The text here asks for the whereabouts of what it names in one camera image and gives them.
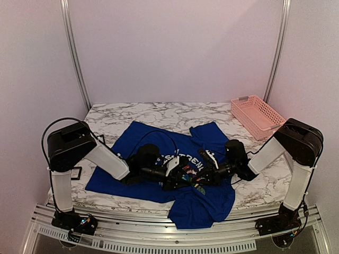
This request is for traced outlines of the silver round brooch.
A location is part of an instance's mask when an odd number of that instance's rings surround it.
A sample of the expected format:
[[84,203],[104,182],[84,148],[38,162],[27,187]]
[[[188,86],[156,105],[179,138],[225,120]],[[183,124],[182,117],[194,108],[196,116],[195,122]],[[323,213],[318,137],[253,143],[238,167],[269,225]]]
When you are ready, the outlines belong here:
[[203,187],[198,186],[196,189],[197,189],[197,191],[199,191],[202,195],[205,195],[205,194],[206,194],[206,191],[205,191],[205,189],[204,189]]

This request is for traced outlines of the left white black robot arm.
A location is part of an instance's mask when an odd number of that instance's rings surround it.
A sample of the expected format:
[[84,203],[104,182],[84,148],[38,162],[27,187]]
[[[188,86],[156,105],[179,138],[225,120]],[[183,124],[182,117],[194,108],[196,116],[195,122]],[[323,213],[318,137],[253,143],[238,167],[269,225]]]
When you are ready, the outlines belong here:
[[82,178],[84,165],[104,171],[110,178],[125,185],[143,180],[159,182],[165,190],[174,190],[185,184],[182,176],[189,162],[175,154],[163,159],[153,144],[145,144],[128,158],[123,159],[96,136],[83,121],[65,126],[42,136],[42,150],[50,173],[50,191],[58,221],[68,230],[79,224],[73,214],[73,183]]

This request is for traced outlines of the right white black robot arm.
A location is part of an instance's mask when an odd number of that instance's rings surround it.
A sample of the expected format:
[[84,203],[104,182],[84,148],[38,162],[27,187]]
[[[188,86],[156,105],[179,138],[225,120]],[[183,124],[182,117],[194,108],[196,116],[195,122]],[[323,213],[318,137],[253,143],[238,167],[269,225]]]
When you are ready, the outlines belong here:
[[200,184],[214,186],[233,175],[250,182],[276,160],[284,158],[291,172],[291,181],[282,202],[285,211],[274,218],[276,229],[284,231],[294,223],[291,211],[297,210],[304,201],[323,148],[324,136],[317,128],[289,118],[251,158],[239,140],[225,143],[225,162],[216,159],[216,152],[199,150],[206,166],[197,178]]

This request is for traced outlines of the blue printed t-shirt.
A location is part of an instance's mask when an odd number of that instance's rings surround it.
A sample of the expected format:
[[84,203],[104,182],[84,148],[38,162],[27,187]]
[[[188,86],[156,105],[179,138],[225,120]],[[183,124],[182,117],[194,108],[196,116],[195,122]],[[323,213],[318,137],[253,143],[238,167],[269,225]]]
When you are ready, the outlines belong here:
[[[141,146],[154,144],[159,147],[163,159],[170,159],[175,154],[187,157],[189,166],[197,173],[206,165],[198,154],[199,149],[208,150],[219,162],[225,162],[224,144],[228,138],[215,122],[191,127],[189,131],[185,135],[133,121],[111,149],[126,159]],[[190,230],[210,228],[213,223],[222,222],[235,202],[235,190],[230,178],[222,180],[219,186],[202,187],[205,195],[193,186],[163,191],[161,183],[148,180],[125,185],[96,167],[85,189],[156,203],[172,202],[168,218],[178,229]]]

